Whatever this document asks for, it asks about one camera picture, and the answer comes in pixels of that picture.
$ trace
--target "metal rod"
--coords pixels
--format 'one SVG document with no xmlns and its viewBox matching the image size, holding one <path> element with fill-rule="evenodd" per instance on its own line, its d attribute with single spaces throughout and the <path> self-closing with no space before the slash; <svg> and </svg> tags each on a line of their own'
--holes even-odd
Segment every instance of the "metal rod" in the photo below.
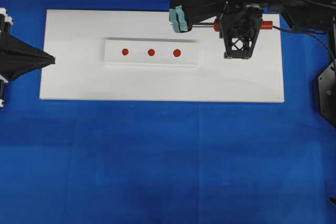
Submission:
<svg viewBox="0 0 336 224">
<path fill-rule="evenodd" d="M 5 90 L 5 82 L 0 80 L 0 108 L 4 106 L 4 90 Z"/>
</svg>

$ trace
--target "blue fabric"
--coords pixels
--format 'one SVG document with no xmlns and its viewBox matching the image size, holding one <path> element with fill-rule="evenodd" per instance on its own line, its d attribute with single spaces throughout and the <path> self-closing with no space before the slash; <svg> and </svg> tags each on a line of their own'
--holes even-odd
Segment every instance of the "blue fabric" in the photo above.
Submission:
<svg viewBox="0 0 336 224">
<path fill-rule="evenodd" d="M 42 48 L 48 8 L 168 10 L 169 0 L 0 5 L 13 35 Z M 283 104 L 41 101 L 40 71 L 9 84 L 0 223 L 335 223 L 336 130 L 316 87 L 329 56 L 311 38 L 281 39 Z"/>
</svg>

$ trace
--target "black mount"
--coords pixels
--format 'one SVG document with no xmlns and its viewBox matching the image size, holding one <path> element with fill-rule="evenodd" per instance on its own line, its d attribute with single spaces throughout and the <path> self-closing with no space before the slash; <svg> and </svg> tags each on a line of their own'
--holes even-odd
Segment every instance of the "black mount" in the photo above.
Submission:
<svg viewBox="0 0 336 224">
<path fill-rule="evenodd" d="M 336 22 L 329 30 L 330 49 L 336 55 Z M 320 113 L 336 127 L 336 79 L 334 65 L 329 65 L 318 77 L 320 95 Z"/>
<path fill-rule="evenodd" d="M 36 69 L 55 64 L 55 58 L 11 36 L 13 20 L 0 8 L 0 109 L 4 106 L 5 82 Z"/>
</svg>

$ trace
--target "orange spring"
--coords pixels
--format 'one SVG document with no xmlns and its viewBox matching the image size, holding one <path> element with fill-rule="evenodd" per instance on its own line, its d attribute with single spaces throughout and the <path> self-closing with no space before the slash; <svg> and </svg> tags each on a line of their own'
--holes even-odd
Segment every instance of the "orange spring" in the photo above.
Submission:
<svg viewBox="0 0 336 224">
<path fill-rule="evenodd" d="M 272 30 L 273 21 L 263 21 L 261 25 L 261 30 Z"/>
</svg>

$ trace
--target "white board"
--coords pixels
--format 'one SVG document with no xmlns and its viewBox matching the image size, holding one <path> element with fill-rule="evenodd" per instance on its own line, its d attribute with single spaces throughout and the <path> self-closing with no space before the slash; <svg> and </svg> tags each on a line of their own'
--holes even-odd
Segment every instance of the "white board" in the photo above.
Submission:
<svg viewBox="0 0 336 224">
<path fill-rule="evenodd" d="M 212 28 L 177 34 L 168 18 L 166 12 L 48 10 L 44 50 L 56 64 L 42 71 L 40 98 L 284 102 L 279 31 L 262 30 L 251 59 L 226 60 L 223 40 Z M 279 15 L 263 19 L 279 26 Z M 167 62 L 177 60 L 171 55 L 176 45 L 157 51 L 170 42 L 188 51 L 185 66 Z M 123 43 L 136 60 L 118 59 Z M 158 48 L 156 62 L 147 62 L 154 57 L 144 53 L 146 47 Z"/>
</svg>

